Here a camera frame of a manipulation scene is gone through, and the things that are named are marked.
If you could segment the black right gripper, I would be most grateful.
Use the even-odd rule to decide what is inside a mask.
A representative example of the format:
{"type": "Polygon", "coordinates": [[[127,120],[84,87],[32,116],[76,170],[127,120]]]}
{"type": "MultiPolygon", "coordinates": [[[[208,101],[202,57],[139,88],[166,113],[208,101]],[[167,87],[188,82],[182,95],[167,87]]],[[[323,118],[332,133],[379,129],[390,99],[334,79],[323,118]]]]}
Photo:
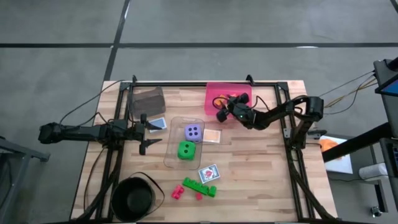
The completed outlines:
{"type": "Polygon", "coordinates": [[[216,105],[218,112],[216,118],[219,122],[227,120],[228,115],[239,121],[246,128],[254,127],[255,112],[247,103],[249,97],[247,93],[241,95],[229,95],[229,99],[222,99],[221,104],[216,105]]]}

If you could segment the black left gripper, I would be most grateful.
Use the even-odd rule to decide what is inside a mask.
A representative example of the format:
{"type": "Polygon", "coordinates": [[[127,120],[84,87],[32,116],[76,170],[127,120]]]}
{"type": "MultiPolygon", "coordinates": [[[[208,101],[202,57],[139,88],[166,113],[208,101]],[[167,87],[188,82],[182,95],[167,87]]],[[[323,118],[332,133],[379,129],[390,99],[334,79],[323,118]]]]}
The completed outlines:
{"type": "Polygon", "coordinates": [[[139,141],[139,154],[144,156],[146,154],[146,147],[149,147],[152,144],[155,144],[162,139],[146,139],[145,140],[145,133],[146,128],[148,130],[161,130],[161,128],[150,124],[147,121],[147,115],[141,114],[140,121],[133,121],[131,127],[127,128],[125,132],[125,137],[127,140],[131,141],[139,141]]]}

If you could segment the orange building brick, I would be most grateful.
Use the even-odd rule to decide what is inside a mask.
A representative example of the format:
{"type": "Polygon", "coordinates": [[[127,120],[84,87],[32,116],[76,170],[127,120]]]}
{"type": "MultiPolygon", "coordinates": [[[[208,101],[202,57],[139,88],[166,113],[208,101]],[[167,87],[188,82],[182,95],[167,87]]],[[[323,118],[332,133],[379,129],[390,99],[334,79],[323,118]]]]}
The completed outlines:
{"type": "Polygon", "coordinates": [[[236,94],[226,95],[226,96],[220,95],[220,96],[216,99],[216,102],[217,102],[218,104],[223,104],[223,103],[226,103],[227,100],[230,99],[231,97],[237,97],[237,95],[236,95],[236,94]]]}

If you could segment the blue patterned card deck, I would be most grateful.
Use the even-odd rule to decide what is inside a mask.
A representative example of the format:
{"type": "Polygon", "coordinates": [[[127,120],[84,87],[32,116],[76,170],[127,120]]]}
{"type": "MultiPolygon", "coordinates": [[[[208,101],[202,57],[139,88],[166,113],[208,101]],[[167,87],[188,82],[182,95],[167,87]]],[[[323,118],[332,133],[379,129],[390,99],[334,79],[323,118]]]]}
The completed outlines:
{"type": "Polygon", "coordinates": [[[167,124],[165,122],[165,118],[164,117],[153,119],[153,120],[151,120],[149,122],[150,122],[150,124],[161,128],[161,130],[167,129],[167,124]]]}

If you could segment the clear plastic bin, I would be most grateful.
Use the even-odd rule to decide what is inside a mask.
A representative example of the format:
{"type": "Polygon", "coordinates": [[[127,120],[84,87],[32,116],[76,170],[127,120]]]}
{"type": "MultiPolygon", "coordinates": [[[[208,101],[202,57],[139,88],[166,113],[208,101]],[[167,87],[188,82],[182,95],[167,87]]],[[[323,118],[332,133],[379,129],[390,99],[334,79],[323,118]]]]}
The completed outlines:
{"type": "Polygon", "coordinates": [[[166,167],[178,170],[197,170],[201,163],[201,154],[203,148],[203,132],[205,122],[198,118],[174,117],[170,124],[169,139],[167,140],[167,150],[164,157],[166,167]],[[195,143],[196,151],[193,160],[182,160],[177,157],[178,145],[185,139],[185,126],[188,124],[199,124],[202,131],[202,141],[195,143]]]}

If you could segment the green foam die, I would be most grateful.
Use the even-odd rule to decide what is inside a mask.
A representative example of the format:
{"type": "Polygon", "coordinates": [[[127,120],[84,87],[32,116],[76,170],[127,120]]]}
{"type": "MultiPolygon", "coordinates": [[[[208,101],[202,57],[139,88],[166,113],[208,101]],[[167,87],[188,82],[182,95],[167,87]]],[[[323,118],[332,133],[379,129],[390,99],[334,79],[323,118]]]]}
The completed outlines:
{"type": "Polygon", "coordinates": [[[195,157],[196,144],[191,141],[181,141],[177,149],[177,157],[182,160],[193,160],[195,157]]]}

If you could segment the purple foam die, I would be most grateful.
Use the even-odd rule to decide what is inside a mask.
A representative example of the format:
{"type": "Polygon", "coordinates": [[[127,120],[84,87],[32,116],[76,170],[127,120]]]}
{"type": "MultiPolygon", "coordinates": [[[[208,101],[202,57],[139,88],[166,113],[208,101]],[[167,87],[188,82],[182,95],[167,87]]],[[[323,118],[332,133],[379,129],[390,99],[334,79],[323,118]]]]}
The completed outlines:
{"type": "Polygon", "coordinates": [[[202,141],[202,131],[199,124],[188,124],[185,126],[185,139],[191,142],[202,141]]]}

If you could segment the long green building brick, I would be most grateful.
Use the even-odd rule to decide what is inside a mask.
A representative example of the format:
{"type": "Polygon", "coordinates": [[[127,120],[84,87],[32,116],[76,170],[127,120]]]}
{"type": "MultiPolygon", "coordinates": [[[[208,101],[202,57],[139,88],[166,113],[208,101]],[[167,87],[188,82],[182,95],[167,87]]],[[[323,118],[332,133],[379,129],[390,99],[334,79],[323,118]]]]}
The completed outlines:
{"type": "Polygon", "coordinates": [[[182,185],[203,195],[208,195],[208,192],[210,190],[209,186],[192,180],[189,177],[184,178],[182,185]]]}

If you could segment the red heart card deck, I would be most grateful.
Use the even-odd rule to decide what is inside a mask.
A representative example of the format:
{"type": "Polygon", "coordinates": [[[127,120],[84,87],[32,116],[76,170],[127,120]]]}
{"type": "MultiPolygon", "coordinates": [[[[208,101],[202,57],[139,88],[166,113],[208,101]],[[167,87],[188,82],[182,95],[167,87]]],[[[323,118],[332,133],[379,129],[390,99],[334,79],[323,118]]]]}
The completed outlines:
{"type": "Polygon", "coordinates": [[[220,178],[220,172],[216,164],[200,169],[198,174],[203,184],[220,178]]]}

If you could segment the pink plastic bin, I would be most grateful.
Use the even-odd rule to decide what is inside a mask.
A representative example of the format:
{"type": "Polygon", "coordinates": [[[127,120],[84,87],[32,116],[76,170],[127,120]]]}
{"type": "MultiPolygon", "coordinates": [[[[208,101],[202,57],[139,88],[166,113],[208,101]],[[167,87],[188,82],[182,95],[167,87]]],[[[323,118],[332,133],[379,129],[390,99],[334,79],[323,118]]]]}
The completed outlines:
{"type": "Polygon", "coordinates": [[[218,109],[213,106],[213,99],[219,97],[220,95],[241,95],[247,93],[249,101],[248,106],[252,106],[252,87],[248,84],[238,84],[238,83],[221,83],[221,82],[210,82],[206,85],[205,94],[205,114],[215,115],[218,109]]]}

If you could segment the smoky grey plastic container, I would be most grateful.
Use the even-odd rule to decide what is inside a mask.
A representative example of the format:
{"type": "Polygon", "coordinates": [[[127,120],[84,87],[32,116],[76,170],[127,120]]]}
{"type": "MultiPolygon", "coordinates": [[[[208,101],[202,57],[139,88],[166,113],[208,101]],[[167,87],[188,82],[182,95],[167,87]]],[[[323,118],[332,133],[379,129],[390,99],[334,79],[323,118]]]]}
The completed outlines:
{"type": "Polygon", "coordinates": [[[153,90],[141,93],[132,93],[131,112],[133,117],[139,118],[141,114],[147,117],[164,113],[166,110],[163,89],[160,86],[153,90]]]}

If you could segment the large red building brick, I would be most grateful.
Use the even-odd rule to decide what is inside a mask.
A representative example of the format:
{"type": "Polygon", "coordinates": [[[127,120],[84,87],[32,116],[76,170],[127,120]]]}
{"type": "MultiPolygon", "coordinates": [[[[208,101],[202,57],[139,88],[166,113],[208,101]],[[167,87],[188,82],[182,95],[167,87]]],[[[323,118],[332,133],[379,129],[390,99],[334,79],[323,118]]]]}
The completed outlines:
{"type": "Polygon", "coordinates": [[[185,189],[182,185],[177,185],[174,190],[171,193],[171,197],[179,200],[181,198],[181,196],[183,195],[185,189]]]}

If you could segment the black bucket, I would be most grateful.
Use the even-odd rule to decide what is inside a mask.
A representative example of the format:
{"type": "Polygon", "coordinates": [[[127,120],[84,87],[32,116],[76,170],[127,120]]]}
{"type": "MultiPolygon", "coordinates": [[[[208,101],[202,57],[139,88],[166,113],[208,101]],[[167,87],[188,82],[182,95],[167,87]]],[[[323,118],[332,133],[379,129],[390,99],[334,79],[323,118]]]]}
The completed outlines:
{"type": "Polygon", "coordinates": [[[144,172],[135,172],[117,185],[111,195],[110,207],[118,220],[136,222],[155,212],[164,200],[164,191],[152,177],[144,172]],[[156,193],[152,185],[162,194],[162,201],[156,207],[156,193]]]}

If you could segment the white sheet with orange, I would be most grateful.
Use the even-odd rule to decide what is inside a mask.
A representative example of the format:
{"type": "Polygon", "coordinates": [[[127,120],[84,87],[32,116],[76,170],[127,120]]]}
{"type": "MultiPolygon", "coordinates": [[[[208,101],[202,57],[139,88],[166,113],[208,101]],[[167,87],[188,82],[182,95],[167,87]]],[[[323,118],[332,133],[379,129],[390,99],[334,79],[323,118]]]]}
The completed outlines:
{"type": "MultiPolygon", "coordinates": [[[[321,144],[321,151],[326,152],[334,146],[344,143],[346,139],[336,138],[331,136],[321,136],[319,144],[321,144]]],[[[329,172],[338,172],[342,174],[353,174],[350,155],[347,154],[332,161],[325,163],[325,168],[329,172]]]]}

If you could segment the grey metal stand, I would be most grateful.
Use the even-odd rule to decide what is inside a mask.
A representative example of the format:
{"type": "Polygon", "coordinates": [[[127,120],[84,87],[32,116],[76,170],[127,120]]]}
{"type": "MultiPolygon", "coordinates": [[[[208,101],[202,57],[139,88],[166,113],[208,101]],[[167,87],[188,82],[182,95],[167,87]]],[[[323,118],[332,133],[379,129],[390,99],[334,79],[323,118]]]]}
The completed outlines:
{"type": "Polygon", "coordinates": [[[29,149],[28,147],[20,146],[4,138],[0,138],[0,149],[10,152],[21,159],[21,165],[19,170],[16,172],[16,176],[11,177],[12,180],[11,187],[9,188],[10,191],[5,196],[4,203],[2,205],[0,204],[0,222],[5,223],[6,219],[8,219],[11,214],[11,208],[15,199],[17,198],[20,188],[22,187],[29,161],[32,158],[37,158],[41,162],[47,162],[49,160],[50,153],[43,153],[37,150],[29,149]]]}

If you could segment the grey equipment cart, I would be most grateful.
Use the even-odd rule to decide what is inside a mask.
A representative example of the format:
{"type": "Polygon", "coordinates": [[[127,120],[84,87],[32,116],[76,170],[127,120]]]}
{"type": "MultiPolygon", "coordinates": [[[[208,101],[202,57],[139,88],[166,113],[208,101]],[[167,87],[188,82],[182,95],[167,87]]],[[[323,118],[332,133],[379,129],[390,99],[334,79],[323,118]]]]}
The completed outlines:
{"type": "MultiPolygon", "coordinates": [[[[373,62],[378,86],[398,73],[398,57],[373,62]]],[[[380,140],[382,155],[389,174],[394,204],[398,211],[398,97],[381,95],[387,115],[389,134],[380,140]]]]}

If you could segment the white paper towel roll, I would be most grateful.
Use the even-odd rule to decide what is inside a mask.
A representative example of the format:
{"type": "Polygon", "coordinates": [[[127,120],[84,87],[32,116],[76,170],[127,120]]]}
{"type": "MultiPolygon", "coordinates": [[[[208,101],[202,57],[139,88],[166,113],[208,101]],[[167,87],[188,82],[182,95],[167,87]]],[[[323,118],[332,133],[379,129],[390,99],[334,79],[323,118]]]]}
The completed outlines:
{"type": "Polygon", "coordinates": [[[384,162],[362,167],[359,169],[358,174],[365,181],[374,181],[389,177],[384,162]]]}

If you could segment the blue screen tablet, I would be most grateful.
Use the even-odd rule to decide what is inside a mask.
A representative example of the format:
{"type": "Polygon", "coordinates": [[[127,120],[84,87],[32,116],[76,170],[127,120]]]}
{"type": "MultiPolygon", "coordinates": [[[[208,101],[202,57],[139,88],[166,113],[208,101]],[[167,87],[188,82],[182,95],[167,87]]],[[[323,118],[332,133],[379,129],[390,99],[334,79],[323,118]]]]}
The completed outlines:
{"type": "Polygon", "coordinates": [[[388,79],[388,81],[379,85],[375,89],[375,93],[380,95],[387,96],[396,96],[398,97],[398,73],[392,78],[388,79]]]}

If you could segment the black metal table frame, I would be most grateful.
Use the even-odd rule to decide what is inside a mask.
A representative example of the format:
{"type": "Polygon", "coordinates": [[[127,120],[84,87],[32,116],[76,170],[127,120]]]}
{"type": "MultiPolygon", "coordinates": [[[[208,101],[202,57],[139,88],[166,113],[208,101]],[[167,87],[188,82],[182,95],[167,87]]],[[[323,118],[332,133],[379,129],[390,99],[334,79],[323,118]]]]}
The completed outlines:
{"type": "Polygon", "coordinates": [[[100,144],[91,142],[85,154],[81,176],[71,211],[71,218],[83,213],[83,207],[99,192],[105,160],[121,161],[120,179],[141,171],[158,184],[158,209],[146,217],[146,222],[179,223],[247,223],[317,221],[321,216],[306,198],[291,171],[305,172],[304,181],[320,205],[336,215],[335,203],[326,174],[322,152],[309,144],[301,154],[285,147],[283,130],[298,124],[297,118],[284,118],[263,131],[248,130],[236,120],[219,123],[205,114],[204,81],[138,82],[136,93],[161,86],[165,96],[165,118],[199,118],[208,129],[219,129],[221,141],[206,143],[202,148],[201,165],[216,165],[220,178],[213,181],[215,197],[197,200],[193,190],[186,189],[178,200],[172,190],[186,177],[198,179],[198,172],[173,169],[164,165],[169,130],[154,134],[156,143],[145,155],[139,154],[135,141],[125,143],[122,153],[107,154],[100,144]]]}

